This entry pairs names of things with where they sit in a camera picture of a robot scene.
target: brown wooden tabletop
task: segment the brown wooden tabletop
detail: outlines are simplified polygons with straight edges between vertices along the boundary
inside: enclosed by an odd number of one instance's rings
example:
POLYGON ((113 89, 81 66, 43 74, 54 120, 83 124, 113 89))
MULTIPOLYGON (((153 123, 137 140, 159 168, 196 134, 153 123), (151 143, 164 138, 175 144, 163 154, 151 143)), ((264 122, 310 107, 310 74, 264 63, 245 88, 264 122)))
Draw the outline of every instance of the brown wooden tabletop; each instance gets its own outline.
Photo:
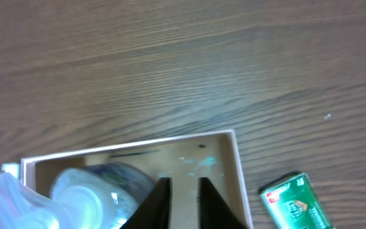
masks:
POLYGON ((228 128, 256 229, 291 170, 366 228, 366 0, 0 0, 0 167, 228 128))

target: wood grain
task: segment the wood grain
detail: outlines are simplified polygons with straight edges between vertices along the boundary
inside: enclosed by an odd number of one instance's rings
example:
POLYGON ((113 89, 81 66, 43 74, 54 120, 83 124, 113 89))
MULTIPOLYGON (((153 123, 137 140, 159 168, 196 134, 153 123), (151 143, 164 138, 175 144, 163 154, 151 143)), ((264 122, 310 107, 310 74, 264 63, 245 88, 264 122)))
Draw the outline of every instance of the wood grain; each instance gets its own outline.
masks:
POLYGON ((366 0, 0 0, 0 166, 227 128, 256 229, 295 169, 366 228, 366 0))

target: red logo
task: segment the red logo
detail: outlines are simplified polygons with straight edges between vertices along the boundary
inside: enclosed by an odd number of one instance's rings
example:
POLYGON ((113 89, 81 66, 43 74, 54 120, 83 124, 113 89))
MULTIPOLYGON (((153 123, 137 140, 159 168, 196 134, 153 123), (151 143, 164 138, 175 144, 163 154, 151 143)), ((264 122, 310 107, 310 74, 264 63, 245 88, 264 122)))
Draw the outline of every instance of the red logo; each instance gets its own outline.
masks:
POLYGON ((276 201, 280 200, 279 192, 278 191, 271 191, 266 194, 266 198, 269 201, 269 203, 275 203, 276 201))

